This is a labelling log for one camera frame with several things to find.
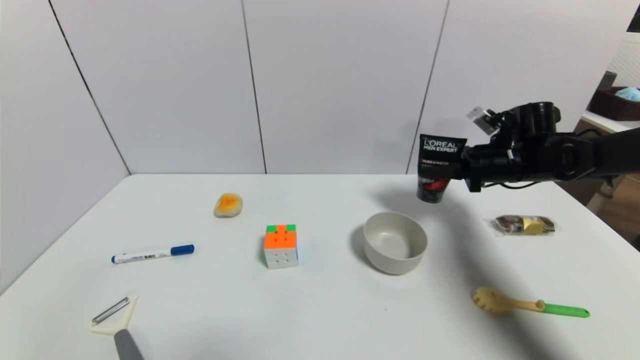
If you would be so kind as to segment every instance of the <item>marker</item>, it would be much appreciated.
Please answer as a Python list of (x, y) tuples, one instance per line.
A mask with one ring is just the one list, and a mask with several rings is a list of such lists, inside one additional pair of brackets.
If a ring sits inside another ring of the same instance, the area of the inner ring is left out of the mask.
[(122, 264), (130, 263), (132, 261), (166, 258), (167, 256), (186, 255), (192, 254), (194, 249), (193, 245), (183, 245), (144, 252), (126, 252), (124, 254), (112, 256), (111, 262), (114, 264)]

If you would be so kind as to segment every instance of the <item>black cable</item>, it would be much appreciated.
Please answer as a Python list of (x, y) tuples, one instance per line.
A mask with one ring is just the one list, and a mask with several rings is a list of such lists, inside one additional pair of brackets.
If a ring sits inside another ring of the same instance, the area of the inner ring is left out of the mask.
[(539, 181), (534, 181), (531, 184), (526, 184), (526, 185), (523, 185), (523, 186), (510, 186), (510, 185), (507, 185), (507, 184), (504, 184), (504, 183), (499, 183), (499, 185), (501, 187), (507, 188), (507, 189), (512, 189), (512, 190), (519, 190), (519, 189), (528, 188), (530, 186), (534, 186), (535, 184), (540, 184), (540, 182)]
[(586, 129), (584, 131), (581, 131), (580, 133), (577, 134), (577, 136), (582, 136), (586, 133), (595, 133), (598, 136), (602, 136), (602, 132), (600, 130), (597, 129)]

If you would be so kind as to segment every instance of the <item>rubik's cube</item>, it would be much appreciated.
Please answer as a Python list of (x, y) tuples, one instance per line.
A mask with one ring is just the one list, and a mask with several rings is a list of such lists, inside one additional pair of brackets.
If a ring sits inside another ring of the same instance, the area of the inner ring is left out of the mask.
[(264, 257), (269, 269), (298, 266), (296, 226), (293, 224), (267, 226)]

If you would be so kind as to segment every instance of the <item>peeler blade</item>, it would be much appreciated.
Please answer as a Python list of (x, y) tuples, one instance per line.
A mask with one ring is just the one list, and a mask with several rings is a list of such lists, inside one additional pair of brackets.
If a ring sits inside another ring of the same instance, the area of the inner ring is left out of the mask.
[(106, 320), (107, 318), (109, 318), (109, 316), (117, 313), (120, 309), (122, 309), (123, 307), (125, 307), (128, 304), (129, 304), (129, 298), (128, 297), (120, 300), (114, 306), (111, 306), (109, 309), (106, 309), (105, 311), (103, 311), (100, 315), (98, 315), (95, 318), (91, 319), (91, 324), (93, 326), (98, 325), (99, 323), (101, 323), (104, 320)]

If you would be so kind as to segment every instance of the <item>green handle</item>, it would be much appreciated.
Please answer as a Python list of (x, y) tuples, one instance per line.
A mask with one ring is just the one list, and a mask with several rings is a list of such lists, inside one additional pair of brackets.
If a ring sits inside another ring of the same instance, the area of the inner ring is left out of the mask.
[(583, 309), (581, 307), (573, 307), (573, 306), (563, 306), (563, 305), (554, 305), (554, 304), (546, 304), (545, 309), (542, 311), (547, 314), (555, 314), (555, 315), (565, 315), (565, 316), (575, 316), (577, 318), (588, 318), (591, 316), (587, 309)]

